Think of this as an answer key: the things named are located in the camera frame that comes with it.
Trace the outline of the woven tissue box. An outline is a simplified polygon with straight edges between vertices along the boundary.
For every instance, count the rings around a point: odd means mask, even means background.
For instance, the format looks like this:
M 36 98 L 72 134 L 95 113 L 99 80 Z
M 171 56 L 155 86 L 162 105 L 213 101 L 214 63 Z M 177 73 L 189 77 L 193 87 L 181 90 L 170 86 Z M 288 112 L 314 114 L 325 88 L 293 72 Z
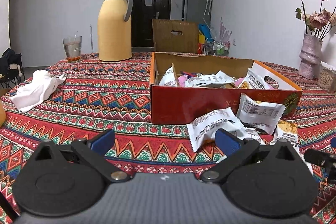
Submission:
M 335 93 L 336 70 L 335 67 L 321 61 L 317 84 L 328 93 Z

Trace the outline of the black folding chair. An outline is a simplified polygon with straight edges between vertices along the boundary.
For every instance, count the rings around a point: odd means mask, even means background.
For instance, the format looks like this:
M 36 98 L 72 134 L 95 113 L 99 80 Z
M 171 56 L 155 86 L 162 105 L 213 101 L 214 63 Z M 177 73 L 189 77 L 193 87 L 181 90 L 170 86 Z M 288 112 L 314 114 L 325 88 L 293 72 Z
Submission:
M 25 79 L 22 54 L 8 48 L 1 56 L 1 87 L 9 89 L 10 84 L 18 85 Z

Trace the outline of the white crumpled cloth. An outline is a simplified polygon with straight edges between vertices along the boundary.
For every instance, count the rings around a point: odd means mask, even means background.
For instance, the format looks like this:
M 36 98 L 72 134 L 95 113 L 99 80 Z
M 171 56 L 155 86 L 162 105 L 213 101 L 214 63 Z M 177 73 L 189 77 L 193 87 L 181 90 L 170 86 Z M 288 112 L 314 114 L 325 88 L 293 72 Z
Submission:
M 17 88 L 10 100 L 18 111 L 26 113 L 47 100 L 65 80 L 65 74 L 55 77 L 46 70 L 37 70 L 33 73 L 32 81 Z

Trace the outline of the yellow thermos jug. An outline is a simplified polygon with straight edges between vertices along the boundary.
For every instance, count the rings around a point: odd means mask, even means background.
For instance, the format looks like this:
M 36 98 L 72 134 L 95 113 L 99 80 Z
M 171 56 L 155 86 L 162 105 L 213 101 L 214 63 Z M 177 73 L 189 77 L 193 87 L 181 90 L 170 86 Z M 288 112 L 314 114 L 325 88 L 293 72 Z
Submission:
M 131 58 L 133 0 L 104 0 L 98 15 L 98 57 L 114 62 Z

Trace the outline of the patterned red tablecloth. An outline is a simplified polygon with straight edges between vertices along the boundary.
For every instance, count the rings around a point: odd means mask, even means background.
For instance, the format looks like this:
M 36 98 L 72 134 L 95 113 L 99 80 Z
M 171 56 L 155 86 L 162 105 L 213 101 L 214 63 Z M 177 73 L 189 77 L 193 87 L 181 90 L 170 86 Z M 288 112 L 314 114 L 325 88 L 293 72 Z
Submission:
M 12 184 L 33 150 L 43 139 L 69 144 L 90 139 L 108 128 L 116 133 L 116 148 L 105 158 L 128 174 L 194 173 L 199 176 L 223 154 L 213 144 L 193 153 L 186 126 L 153 125 L 150 116 L 151 53 L 134 53 L 127 61 L 101 62 L 97 54 L 86 54 L 79 62 L 65 59 L 46 70 L 66 81 L 41 105 L 22 114 L 12 104 L 18 86 L 1 97 L 6 121 L 1 127 L 1 193 L 13 209 L 19 209 Z M 301 153 L 313 148 L 335 153 L 335 95 L 318 87 L 315 80 L 297 74 L 297 69 L 266 63 L 268 67 L 299 85 L 303 92 L 294 116 Z M 335 185 L 326 173 L 313 166 L 319 182 L 318 197 L 310 211 L 318 223 L 335 223 Z

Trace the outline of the white snack packet pile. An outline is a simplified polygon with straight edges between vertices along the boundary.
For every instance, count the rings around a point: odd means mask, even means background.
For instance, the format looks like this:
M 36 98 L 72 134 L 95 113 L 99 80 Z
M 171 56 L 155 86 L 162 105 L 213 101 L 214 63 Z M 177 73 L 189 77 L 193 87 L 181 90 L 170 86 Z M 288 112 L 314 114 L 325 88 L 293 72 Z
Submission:
M 187 124 L 193 152 L 197 152 L 205 142 L 215 140 L 218 129 L 234 132 L 243 127 L 243 123 L 234 115 L 230 107 L 213 110 Z

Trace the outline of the glass cup with straw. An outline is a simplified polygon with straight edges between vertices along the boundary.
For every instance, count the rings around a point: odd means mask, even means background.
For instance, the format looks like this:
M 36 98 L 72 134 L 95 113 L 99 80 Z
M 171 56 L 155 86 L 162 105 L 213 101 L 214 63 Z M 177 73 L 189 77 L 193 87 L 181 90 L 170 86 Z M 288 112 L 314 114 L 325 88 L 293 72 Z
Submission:
M 81 59 L 81 36 L 75 35 L 64 38 L 63 47 L 69 63 L 76 62 Z

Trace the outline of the black entrance door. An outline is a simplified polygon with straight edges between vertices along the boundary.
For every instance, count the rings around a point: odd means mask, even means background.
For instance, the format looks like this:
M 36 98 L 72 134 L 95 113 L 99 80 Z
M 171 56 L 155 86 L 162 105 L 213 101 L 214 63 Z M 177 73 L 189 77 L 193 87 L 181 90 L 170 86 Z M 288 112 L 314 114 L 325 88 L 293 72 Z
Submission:
M 171 0 L 134 0 L 131 14 L 132 47 L 153 47 L 154 19 L 170 19 Z

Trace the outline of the red orange cardboard snack box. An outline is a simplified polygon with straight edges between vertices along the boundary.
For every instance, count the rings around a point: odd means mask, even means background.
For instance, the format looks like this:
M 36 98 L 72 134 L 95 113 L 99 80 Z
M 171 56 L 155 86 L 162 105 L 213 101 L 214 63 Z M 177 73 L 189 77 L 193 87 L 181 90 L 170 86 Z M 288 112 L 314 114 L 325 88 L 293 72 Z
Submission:
M 203 73 L 213 75 L 218 71 L 235 78 L 246 76 L 252 69 L 262 78 L 270 77 L 278 83 L 277 89 L 189 88 L 161 86 L 159 81 L 173 67 L 175 73 Z M 232 108 L 237 111 L 240 95 L 253 100 L 280 103 L 285 106 L 284 116 L 294 113 L 302 89 L 274 69 L 251 59 L 234 59 L 187 53 L 153 52 L 150 65 L 150 110 L 153 124 L 188 124 L 216 109 Z

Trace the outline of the pink textured vase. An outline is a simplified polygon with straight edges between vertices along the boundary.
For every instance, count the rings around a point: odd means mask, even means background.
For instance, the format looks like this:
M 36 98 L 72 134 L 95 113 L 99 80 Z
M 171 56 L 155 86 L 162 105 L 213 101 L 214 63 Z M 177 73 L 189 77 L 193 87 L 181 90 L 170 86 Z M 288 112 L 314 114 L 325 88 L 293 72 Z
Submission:
M 299 53 L 301 63 L 298 74 L 306 79 L 316 79 L 319 75 L 321 64 L 322 40 L 313 36 L 304 34 L 302 47 Z

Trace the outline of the orange white cracker packet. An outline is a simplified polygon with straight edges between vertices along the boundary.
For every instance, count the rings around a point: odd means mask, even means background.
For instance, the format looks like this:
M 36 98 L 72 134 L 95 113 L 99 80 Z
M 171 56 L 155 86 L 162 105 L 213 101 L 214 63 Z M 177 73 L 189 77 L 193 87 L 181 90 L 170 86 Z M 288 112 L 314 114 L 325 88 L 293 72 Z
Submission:
M 297 124 L 288 121 L 279 121 L 270 145 L 275 145 L 278 140 L 288 141 L 299 153 Z

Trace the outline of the grey refrigerator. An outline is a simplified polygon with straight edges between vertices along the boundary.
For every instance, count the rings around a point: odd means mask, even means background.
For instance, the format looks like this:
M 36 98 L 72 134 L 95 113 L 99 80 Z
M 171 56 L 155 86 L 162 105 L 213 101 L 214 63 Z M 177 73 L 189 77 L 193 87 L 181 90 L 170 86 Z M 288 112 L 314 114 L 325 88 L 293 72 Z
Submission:
M 182 0 L 182 20 L 210 25 L 210 0 Z

